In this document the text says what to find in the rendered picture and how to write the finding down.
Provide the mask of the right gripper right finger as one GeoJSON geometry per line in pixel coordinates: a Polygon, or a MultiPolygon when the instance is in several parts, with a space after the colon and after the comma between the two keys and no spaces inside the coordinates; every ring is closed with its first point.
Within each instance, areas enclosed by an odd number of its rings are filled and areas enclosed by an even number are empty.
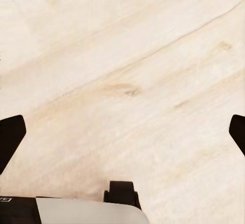
{"type": "Polygon", "coordinates": [[[245,117],[233,115],[229,133],[245,155],[245,117]]]}

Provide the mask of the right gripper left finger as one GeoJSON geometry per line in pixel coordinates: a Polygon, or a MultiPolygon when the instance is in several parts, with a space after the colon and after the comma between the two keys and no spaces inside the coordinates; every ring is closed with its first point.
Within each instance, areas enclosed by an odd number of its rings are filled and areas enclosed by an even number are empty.
{"type": "Polygon", "coordinates": [[[26,135],[26,125],[22,115],[0,120],[0,175],[26,135]]]}

